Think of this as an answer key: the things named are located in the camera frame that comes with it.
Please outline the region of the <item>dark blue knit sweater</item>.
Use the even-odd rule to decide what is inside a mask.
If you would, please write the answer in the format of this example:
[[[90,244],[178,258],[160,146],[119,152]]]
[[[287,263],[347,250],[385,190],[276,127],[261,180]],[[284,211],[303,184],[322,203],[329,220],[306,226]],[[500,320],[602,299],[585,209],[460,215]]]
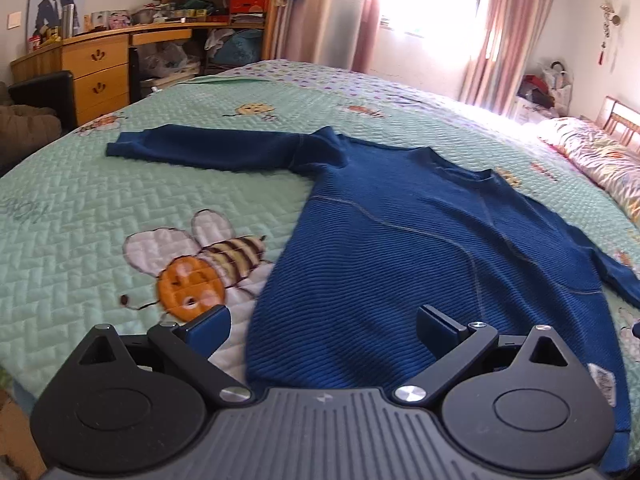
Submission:
[[[124,132],[106,151],[204,169],[288,170],[314,182],[248,326],[255,390],[393,388],[436,359],[416,334],[424,304],[510,334],[548,324],[580,362],[612,378],[615,434],[603,465],[627,466],[629,391],[604,293],[638,304],[638,278],[500,174],[328,127],[166,125]]]

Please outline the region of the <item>green bee quilted bedspread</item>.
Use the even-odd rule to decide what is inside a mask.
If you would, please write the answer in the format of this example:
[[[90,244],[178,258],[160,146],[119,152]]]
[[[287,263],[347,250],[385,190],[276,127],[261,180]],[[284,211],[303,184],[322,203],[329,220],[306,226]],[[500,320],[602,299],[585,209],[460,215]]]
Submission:
[[[91,327],[125,334],[226,307],[210,354],[247,380],[248,326],[314,182],[288,170],[227,171],[112,157],[124,132],[177,125],[311,134],[322,128],[392,148],[431,148],[500,174],[580,229],[639,281],[639,226],[532,130],[488,110],[382,79],[266,61],[177,84],[66,134],[1,180],[1,364],[40,396]],[[638,304],[605,291],[639,459]]]

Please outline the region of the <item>floral folded duvet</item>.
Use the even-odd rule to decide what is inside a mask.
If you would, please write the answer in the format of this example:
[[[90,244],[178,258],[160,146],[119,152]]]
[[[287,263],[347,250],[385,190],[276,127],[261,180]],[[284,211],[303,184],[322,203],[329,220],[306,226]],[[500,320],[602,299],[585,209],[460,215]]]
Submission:
[[[538,138],[603,188],[628,219],[639,225],[639,155],[592,122],[575,117],[546,119],[535,126]]]

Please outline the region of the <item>wooden headboard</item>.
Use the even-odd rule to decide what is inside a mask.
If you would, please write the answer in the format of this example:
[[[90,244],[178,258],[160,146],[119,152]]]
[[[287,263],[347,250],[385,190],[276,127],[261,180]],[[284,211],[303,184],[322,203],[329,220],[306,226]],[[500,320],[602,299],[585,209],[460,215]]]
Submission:
[[[632,152],[640,151],[640,115],[626,104],[606,96],[596,119],[596,125]]]

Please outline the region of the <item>brown chair cushion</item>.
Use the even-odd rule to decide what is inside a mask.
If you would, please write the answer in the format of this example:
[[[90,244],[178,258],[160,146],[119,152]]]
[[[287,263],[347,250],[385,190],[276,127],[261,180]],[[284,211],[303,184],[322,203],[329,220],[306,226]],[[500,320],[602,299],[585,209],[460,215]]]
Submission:
[[[0,172],[4,176],[22,160],[62,136],[52,108],[15,104],[4,82],[0,106]]]

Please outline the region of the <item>cluttered bedside table pile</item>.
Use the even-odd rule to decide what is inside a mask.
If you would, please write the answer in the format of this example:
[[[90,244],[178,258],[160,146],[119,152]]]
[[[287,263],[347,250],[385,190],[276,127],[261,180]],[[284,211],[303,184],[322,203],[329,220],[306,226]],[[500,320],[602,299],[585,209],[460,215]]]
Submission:
[[[565,117],[572,95],[573,79],[562,62],[539,64],[536,73],[523,76],[511,117],[519,124]]]

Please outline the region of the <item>wooden corner desk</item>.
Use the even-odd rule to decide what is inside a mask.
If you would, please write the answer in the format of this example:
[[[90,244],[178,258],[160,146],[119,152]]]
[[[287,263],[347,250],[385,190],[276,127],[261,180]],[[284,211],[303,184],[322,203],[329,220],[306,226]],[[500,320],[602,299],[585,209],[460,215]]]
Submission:
[[[187,40],[195,29],[216,26],[209,22],[136,25],[64,39],[12,61],[13,81],[20,84],[60,70],[71,73],[75,118],[84,124],[129,104],[131,49]]]

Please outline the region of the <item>right pink curtain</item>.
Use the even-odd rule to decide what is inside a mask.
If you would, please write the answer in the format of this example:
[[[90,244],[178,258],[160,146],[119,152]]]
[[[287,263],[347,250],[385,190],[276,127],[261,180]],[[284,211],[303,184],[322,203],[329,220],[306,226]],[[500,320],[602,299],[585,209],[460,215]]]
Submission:
[[[480,0],[461,102],[499,115],[510,112],[552,3],[553,0]]]

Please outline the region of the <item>pink curtain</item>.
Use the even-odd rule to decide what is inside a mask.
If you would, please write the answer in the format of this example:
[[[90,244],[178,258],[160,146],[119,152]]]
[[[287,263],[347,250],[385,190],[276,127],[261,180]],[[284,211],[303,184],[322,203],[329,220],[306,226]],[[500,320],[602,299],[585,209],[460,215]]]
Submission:
[[[380,23],[380,0],[293,0],[282,54],[289,61],[365,73]]]
[[[510,112],[552,3],[553,0],[480,0],[461,102],[499,115]]]

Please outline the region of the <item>left pink curtain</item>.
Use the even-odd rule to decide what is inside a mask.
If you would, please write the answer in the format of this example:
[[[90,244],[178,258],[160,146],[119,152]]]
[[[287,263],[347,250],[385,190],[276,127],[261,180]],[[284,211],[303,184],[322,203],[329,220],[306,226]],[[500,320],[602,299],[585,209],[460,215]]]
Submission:
[[[365,73],[380,23],[380,0],[293,0],[282,54],[289,61]]]

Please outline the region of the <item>wall sconce lamp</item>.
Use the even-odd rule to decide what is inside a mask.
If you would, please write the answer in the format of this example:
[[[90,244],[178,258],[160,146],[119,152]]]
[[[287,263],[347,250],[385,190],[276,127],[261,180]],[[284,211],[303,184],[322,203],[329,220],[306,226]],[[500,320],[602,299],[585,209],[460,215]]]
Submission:
[[[600,9],[603,13],[603,31],[604,36],[611,36],[611,28],[620,26],[622,19],[616,13],[613,6],[613,0],[601,0]]]

